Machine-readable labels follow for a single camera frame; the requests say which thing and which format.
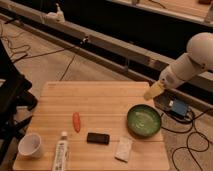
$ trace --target green plate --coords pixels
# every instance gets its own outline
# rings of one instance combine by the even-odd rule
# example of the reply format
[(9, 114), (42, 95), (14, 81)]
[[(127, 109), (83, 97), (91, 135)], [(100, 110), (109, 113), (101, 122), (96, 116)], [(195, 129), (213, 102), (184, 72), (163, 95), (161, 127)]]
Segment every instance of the green plate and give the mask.
[(150, 137), (161, 128), (159, 113), (148, 105), (133, 106), (127, 115), (128, 128), (142, 137)]

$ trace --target smartphone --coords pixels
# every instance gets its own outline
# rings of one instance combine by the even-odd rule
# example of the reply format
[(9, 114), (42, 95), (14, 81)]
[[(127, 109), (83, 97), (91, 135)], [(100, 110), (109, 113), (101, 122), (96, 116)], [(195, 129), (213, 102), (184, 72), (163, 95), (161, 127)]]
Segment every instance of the smartphone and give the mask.
[(109, 144), (110, 136), (108, 134), (100, 134), (89, 132), (87, 134), (87, 142), (99, 143), (99, 144)]

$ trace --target white sponge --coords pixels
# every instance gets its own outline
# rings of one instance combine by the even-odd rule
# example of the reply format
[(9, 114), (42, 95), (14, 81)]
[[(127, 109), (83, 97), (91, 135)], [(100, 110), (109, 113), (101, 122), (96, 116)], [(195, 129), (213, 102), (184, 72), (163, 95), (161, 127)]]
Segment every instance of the white sponge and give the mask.
[(121, 161), (128, 162), (132, 149), (132, 140), (127, 137), (121, 137), (115, 153), (115, 158)]

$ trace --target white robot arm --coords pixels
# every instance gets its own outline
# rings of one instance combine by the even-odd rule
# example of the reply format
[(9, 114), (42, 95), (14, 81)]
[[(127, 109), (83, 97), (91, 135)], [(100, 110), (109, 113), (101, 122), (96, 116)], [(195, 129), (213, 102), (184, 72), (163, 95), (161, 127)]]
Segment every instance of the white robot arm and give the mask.
[(177, 88), (192, 77), (213, 70), (213, 34), (200, 33), (193, 36), (187, 44), (187, 53), (167, 66), (144, 94), (146, 100), (160, 95), (165, 89)]

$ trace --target white cup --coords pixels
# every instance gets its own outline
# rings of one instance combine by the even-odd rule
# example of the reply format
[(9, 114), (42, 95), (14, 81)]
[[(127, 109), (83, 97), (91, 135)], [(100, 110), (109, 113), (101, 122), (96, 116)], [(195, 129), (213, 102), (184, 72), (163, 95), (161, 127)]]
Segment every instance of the white cup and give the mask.
[(40, 158), (43, 155), (40, 135), (37, 133), (26, 134), (19, 142), (18, 152), (22, 156)]

